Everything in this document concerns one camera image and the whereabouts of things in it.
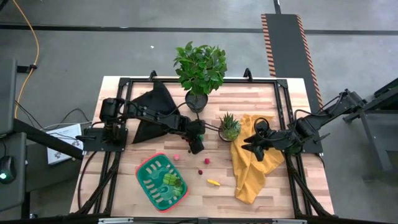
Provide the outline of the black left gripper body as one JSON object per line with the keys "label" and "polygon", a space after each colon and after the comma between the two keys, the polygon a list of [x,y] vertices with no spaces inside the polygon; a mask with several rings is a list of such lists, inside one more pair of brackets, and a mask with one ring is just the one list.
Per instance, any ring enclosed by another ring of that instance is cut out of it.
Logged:
{"label": "black left gripper body", "polygon": [[180,117],[180,127],[183,132],[183,138],[187,141],[192,141],[199,138],[201,133],[195,131],[195,120],[191,120],[189,117]]}

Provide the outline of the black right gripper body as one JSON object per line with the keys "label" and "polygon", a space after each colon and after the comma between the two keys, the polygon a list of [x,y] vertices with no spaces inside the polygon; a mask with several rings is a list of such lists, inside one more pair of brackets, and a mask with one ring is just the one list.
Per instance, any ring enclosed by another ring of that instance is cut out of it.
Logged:
{"label": "black right gripper body", "polygon": [[266,151],[271,148],[285,152],[295,150],[295,133],[291,130],[274,131],[268,129],[261,131],[261,136],[263,138],[261,147]]}

